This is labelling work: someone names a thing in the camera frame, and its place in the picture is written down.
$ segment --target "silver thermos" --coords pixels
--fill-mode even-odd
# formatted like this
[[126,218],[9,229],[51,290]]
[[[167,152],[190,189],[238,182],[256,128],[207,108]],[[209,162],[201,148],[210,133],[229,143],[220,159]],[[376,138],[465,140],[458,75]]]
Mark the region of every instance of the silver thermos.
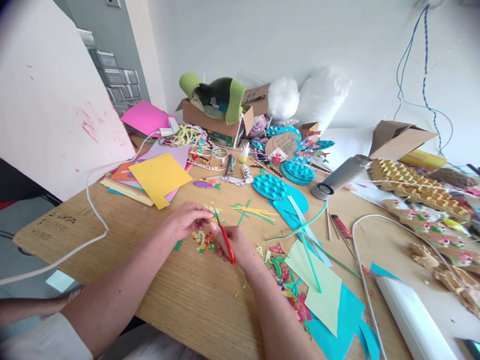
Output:
[[332,172],[323,182],[311,189],[311,193],[320,200],[328,200],[330,196],[355,179],[363,170],[368,169],[372,159],[357,154],[349,157],[340,167]]

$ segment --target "person's left hand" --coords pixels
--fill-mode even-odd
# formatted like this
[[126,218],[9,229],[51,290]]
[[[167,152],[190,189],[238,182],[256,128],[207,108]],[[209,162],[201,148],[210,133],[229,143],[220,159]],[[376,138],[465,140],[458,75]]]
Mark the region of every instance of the person's left hand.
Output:
[[161,227],[166,231],[166,235],[177,242],[192,232],[205,229],[213,217],[214,213],[206,207],[186,202],[167,217]]

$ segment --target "glue stick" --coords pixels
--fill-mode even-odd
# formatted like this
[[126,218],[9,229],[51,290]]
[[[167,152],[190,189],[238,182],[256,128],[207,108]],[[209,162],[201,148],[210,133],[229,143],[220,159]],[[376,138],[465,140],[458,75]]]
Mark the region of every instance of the glue stick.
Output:
[[240,160],[238,161],[240,164],[245,164],[247,162],[247,159],[249,157],[249,152],[250,152],[250,143],[247,142],[240,154]]
[[247,164],[243,164],[241,168],[241,172],[243,173],[243,178],[245,179],[245,184],[251,184],[254,182],[254,178],[252,177],[252,173],[250,172],[249,167]]

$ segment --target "white sleeve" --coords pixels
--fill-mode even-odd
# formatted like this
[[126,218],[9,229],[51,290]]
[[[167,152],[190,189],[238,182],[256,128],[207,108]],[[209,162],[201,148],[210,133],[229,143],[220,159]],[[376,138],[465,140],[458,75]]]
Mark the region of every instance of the white sleeve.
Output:
[[0,345],[7,360],[93,360],[92,353],[61,313],[42,321],[26,334]]

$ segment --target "person's right hand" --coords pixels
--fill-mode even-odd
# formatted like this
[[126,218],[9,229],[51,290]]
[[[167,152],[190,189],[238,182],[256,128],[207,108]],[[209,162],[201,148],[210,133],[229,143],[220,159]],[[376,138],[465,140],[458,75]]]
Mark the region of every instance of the person's right hand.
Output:
[[[255,256],[260,257],[260,254],[255,250],[252,242],[247,238],[245,231],[240,226],[225,226],[224,229],[230,240],[235,260],[241,268],[246,266]],[[218,244],[218,256],[223,257],[225,262],[230,261],[229,249],[222,235],[222,230],[213,221],[210,223],[210,230]]]

